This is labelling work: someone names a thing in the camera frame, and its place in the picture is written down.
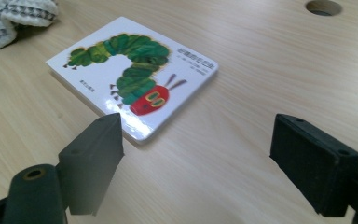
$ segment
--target children's book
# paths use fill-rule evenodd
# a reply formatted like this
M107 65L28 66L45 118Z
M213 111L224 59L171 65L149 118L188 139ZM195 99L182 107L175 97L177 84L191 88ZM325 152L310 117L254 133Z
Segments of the children's book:
M123 17L47 64L93 109L120 113L124 132L141 144L218 69L208 57Z

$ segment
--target white cloth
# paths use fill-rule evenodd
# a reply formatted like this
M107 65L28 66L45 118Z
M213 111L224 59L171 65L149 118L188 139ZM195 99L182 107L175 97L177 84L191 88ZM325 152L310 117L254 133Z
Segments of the white cloth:
M55 0L0 0L0 48L17 35L16 26L50 26L58 16Z

